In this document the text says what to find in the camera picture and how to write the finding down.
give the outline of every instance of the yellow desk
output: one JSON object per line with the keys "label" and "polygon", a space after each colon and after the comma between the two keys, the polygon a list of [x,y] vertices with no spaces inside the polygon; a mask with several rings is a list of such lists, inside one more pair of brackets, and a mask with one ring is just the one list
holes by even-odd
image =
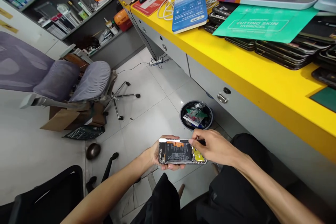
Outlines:
{"label": "yellow desk", "polygon": [[288,70],[202,28],[174,35],[157,12],[130,11],[336,164],[336,113],[309,98],[325,87],[311,76],[316,65]]}

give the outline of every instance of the black chair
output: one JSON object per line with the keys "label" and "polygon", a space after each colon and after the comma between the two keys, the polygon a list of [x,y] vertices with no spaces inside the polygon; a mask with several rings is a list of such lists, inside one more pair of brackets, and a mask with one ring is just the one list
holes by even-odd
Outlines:
{"label": "black chair", "polygon": [[[110,175],[110,170],[111,170],[111,166],[112,166],[112,161],[115,160],[117,157],[119,157],[119,153],[115,152],[112,157],[110,158],[110,160],[108,161],[107,167],[105,169],[105,173],[103,175],[103,178],[101,180],[101,182],[103,183]],[[89,182],[86,183],[85,187],[88,191],[88,193],[92,192],[94,187],[94,183],[97,181],[97,177],[91,177],[89,179]],[[103,224],[113,224],[112,219],[110,217],[110,215],[108,214],[107,217],[104,219]]]}
{"label": "black chair", "polygon": [[59,224],[83,197],[83,172],[74,165],[1,206],[0,220],[9,224]]}

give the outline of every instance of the white wall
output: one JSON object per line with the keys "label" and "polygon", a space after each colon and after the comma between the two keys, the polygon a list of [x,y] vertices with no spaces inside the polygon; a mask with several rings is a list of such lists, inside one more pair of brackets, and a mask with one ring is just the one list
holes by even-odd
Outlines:
{"label": "white wall", "polygon": [[85,143],[40,129],[48,121],[49,108],[19,109],[26,95],[0,90],[0,205],[71,165],[84,171]]}
{"label": "white wall", "polygon": [[17,33],[13,33],[0,26],[0,31],[7,32],[21,39],[54,60],[58,60],[59,55],[61,55],[68,47],[65,43],[51,35],[5,1],[0,0],[0,8],[13,15],[13,18],[11,19],[0,15],[0,19],[19,30]]}

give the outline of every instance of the trash bin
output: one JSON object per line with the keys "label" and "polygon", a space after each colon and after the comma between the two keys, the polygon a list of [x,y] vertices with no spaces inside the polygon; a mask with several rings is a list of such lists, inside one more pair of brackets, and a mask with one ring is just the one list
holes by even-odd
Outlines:
{"label": "trash bin", "polygon": [[[194,124],[192,124],[190,121],[186,120],[183,117],[188,113],[187,109],[191,109],[191,108],[195,107],[195,104],[199,104],[199,103],[203,103],[205,105],[202,108],[202,112],[204,114],[206,114],[206,117],[204,117],[202,119],[199,126],[195,126]],[[193,101],[189,101],[189,102],[187,102],[183,105],[183,107],[181,108],[181,111],[180,111],[180,119],[181,119],[181,122],[184,125],[184,127],[189,129],[190,131],[194,131],[194,129],[196,129],[196,128],[199,128],[199,129],[202,129],[202,130],[205,130],[205,129],[207,130],[208,128],[211,127],[212,122],[214,121],[214,115],[213,115],[212,109],[205,102],[198,101],[198,100],[193,100]]]}

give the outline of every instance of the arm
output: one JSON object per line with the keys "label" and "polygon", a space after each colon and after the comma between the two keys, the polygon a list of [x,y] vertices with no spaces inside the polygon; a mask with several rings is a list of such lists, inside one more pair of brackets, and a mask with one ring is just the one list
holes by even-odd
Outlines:
{"label": "arm", "polygon": [[[163,135],[161,138],[179,139],[173,135]],[[126,167],[106,179],[89,193],[61,222],[61,224],[89,224],[102,223],[104,218],[116,206],[127,190],[144,174],[152,165],[158,165],[159,141],[145,150]],[[161,166],[162,170],[183,169],[185,165]]]}
{"label": "arm", "polygon": [[[189,142],[211,161],[236,168],[254,187],[281,223],[322,223],[310,210],[265,173],[248,155],[217,131],[196,129]],[[194,139],[205,139],[206,146]]]}

